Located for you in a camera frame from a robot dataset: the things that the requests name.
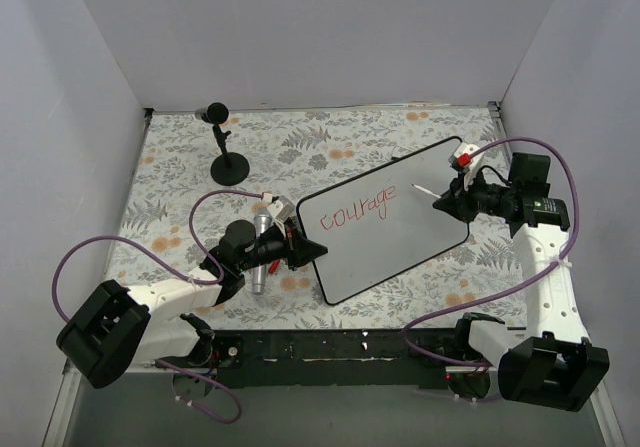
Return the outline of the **red marker cap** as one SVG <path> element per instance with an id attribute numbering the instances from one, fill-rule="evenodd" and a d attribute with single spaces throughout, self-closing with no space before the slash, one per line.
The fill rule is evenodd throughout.
<path id="1" fill-rule="evenodd" d="M 279 261 L 279 260 L 274 261 L 274 262 L 270 265 L 270 267 L 269 267 L 269 269 L 268 269 L 268 272 L 269 272 L 271 275 L 273 275 L 273 274 L 278 270 L 279 264 L 280 264 L 280 261 Z"/>

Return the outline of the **red white marker pen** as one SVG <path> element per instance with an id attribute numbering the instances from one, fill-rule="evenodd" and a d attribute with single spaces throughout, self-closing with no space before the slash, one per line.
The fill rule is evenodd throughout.
<path id="1" fill-rule="evenodd" d="M 411 185 L 412 185 L 412 187 L 414 187 L 418 191 L 420 191 L 420 192 L 422 192 L 424 194 L 427 194 L 427 195 L 429 195 L 429 196 L 431 196 L 431 197 L 433 197 L 435 199 L 440 199 L 441 198 L 441 195 L 436 194 L 433 191 L 431 191 L 431 190 L 429 190 L 429 189 L 427 189 L 425 187 L 422 187 L 422 186 L 417 185 L 417 184 L 411 184 Z"/>

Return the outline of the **white whiteboard black frame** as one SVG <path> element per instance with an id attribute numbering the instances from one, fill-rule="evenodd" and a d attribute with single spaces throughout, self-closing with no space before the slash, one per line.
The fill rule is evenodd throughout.
<path id="1" fill-rule="evenodd" d="M 305 236 L 328 248 L 313 263 L 325 301 L 339 304 L 458 245 L 466 223 L 433 208 L 455 176 L 449 137 L 301 199 Z"/>

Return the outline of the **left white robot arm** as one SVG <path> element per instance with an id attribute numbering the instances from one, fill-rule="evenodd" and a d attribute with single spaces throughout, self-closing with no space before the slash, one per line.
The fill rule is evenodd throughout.
<path id="1" fill-rule="evenodd" d="M 231 299 L 244 287 L 247 271 L 277 260 L 295 270 L 327 252 L 292 220 L 262 234 L 249 221 L 234 221 L 187 274 L 129 287 L 102 282 L 66 321 L 56 345 L 95 388 L 137 364 L 168 359 L 205 367 L 213 361 L 215 333 L 195 310 Z"/>

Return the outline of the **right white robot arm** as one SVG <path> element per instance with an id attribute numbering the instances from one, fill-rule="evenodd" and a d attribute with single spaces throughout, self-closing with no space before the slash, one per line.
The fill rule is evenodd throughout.
<path id="1" fill-rule="evenodd" d="M 516 153 L 505 184 L 489 184 L 469 156 L 434 207 L 469 223 L 478 214 L 509 226 L 525 278 L 527 327 L 523 339 L 504 321 L 466 313 L 457 322 L 452 350 L 464 364 L 480 360 L 497 369 L 503 399 L 577 412 L 609 369 L 606 349 L 592 345 L 578 313 L 570 265 L 561 257 L 569 244 L 564 201 L 549 195 L 551 160 Z"/>

